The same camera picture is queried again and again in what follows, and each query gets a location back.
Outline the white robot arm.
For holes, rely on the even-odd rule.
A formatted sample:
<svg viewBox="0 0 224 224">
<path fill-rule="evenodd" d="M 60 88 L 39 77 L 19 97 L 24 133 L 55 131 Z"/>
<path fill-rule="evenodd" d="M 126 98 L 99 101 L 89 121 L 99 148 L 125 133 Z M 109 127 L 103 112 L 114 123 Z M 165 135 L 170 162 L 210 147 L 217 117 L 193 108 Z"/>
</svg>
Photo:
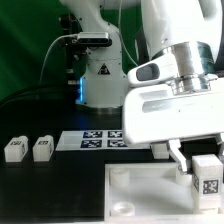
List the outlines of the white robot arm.
<svg viewBox="0 0 224 224">
<path fill-rule="evenodd" d="M 87 48 L 81 108 L 123 112 L 128 145 L 166 144 L 183 172 L 183 140 L 224 135 L 224 78 L 214 62 L 222 38 L 221 0 L 60 0 L 78 19 Z M 121 29 L 102 9 L 139 5 L 148 60 L 122 69 Z"/>
</svg>

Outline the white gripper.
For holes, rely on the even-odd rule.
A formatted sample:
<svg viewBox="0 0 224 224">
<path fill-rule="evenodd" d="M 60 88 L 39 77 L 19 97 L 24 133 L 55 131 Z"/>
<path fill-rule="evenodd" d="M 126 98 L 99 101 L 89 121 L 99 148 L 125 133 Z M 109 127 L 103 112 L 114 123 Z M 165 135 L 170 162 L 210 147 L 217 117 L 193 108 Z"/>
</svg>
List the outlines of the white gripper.
<svg viewBox="0 0 224 224">
<path fill-rule="evenodd" d="M 176 96 L 166 84 L 131 90 L 123 106 L 124 141 L 145 144 L 169 140 L 169 155 L 182 174 L 188 167 L 179 139 L 217 134 L 219 156 L 224 157 L 224 78 L 210 84 L 210 91 Z"/>
</svg>

